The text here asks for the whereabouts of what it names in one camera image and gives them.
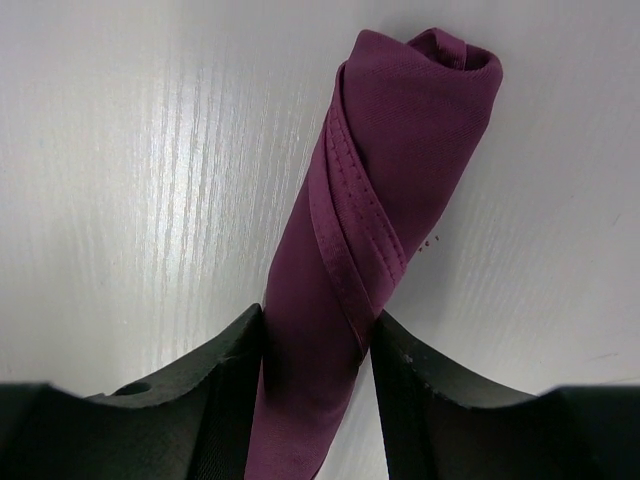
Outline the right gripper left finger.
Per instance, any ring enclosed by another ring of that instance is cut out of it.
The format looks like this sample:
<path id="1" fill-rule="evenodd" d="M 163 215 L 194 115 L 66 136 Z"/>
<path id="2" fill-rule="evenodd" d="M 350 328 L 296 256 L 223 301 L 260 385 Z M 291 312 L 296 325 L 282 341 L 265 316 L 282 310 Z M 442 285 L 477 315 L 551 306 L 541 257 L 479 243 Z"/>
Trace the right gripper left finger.
<path id="1" fill-rule="evenodd" d="M 212 340 L 111 395 L 4 383 L 1 476 L 241 479 L 262 347 L 254 304 Z"/>

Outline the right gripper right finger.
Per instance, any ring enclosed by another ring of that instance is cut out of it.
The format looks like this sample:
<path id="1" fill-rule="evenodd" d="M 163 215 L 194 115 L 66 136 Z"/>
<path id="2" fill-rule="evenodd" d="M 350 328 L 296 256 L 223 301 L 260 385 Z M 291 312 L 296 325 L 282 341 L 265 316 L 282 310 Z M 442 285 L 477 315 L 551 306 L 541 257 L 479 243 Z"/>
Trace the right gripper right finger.
<path id="1" fill-rule="evenodd" d="M 371 346 L 392 479 L 636 479 L 639 389 L 491 381 L 381 315 Z"/>

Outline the purple satin napkin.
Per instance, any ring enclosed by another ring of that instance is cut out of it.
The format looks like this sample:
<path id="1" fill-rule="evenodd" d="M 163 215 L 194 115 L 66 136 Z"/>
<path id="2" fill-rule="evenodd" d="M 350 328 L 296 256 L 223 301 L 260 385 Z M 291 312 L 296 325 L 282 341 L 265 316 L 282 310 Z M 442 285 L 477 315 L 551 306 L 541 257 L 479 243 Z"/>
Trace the purple satin napkin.
<path id="1" fill-rule="evenodd" d="M 490 120 L 498 57 L 432 28 L 361 32 L 337 70 L 271 263 L 249 479 L 312 479 L 374 325 L 446 208 Z"/>

